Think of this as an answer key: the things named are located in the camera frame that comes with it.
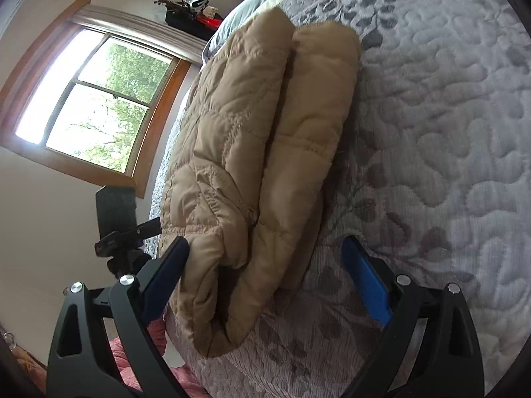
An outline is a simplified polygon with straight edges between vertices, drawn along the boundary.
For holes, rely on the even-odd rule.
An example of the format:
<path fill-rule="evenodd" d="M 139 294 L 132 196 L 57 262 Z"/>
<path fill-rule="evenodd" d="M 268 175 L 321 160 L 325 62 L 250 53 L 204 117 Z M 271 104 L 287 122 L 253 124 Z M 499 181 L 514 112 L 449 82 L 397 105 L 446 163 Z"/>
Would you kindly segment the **pink quilted sleeve forearm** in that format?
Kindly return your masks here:
<path fill-rule="evenodd" d="M 199 379 L 195 376 L 188 365 L 184 364 L 180 367 L 174 367 L 168 366 L 167 363 L 164 362 L 162 357 L 165 354 L 167 347 L 166 331 L 166 323 L 162 317 L 152 321 L 147 327 L 149 337 L 151 338 L 154 347 L 158 351 L 159 359 L 163 362 L 163 366 L 173 375 L 173 377 L 182 386 L 189 397 L 210 397 L 209 393 L 201 385 Z M 124 350 L 120 338 L 117 337 L 109 341 L 109 345 L 124 384 L 136 389 L 137 391 L 142 391 L 142 387 L 136 377 L 134 367 L 128 360 L 126 350 Z M 160 369 L 161 366 L 162 364 L 156 365 L 157 369 Z"/>

